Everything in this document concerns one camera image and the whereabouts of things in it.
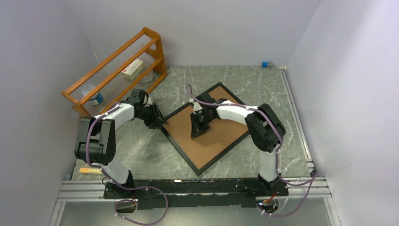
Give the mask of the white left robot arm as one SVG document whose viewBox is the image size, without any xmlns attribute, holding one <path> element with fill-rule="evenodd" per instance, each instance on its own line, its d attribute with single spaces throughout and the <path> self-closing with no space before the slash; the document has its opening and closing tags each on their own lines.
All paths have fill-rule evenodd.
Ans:
<svg viewBox="0 0 399 226">
<path fill-rule="evenodd" d="M 115 102 L 110 110 L 80 121 L 74 154 L 88 166 L 96 168 L 116 185 L 123 198 L 135 191 L 132 173 L 116 158 L 116 129 L 128 121 L 139 119 L 149 129 L 161 129 L 166 120 L 158 105 L 142 89 L 131 90 L 126 100 Z"/>
</svg>

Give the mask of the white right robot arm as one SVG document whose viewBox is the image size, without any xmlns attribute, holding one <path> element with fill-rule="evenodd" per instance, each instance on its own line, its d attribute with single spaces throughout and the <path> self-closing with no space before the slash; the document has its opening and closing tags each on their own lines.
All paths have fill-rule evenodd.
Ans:
<svg viewBox="0 0 399 226">
<path fill-rule="evenodd" d="M 193 107 L 190 115 L 192 139 L 207 132 L 210 129 L 209 123 L 214 119 L 235 121 L 247 126 L 253 143 L 260 150 L 259 191 L 271 195 L 281 181 L 277 158 L 286 133 L 271 107 L 268 104 L 241 105 L 227 99 L 206 103 L 191 98 L 189 102 Z"/>
</svg>

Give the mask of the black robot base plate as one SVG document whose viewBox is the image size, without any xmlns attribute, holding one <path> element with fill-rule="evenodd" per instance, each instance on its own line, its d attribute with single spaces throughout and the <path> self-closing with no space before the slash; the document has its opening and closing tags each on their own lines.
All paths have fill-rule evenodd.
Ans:
<svg viewBox="0 0 399 226">
<path fill-rule="evenodd" d="M 241 206 L 254 207 L 256 201 L 288 196 L 288 187 L 279 182 L 269 190 L 258 178 L 152 179 L 135 180 L 134 190 L 124 190 L 109 182 L 103 197 L 136 200 L 139 210 L 154 208 Z"/>
</svg>

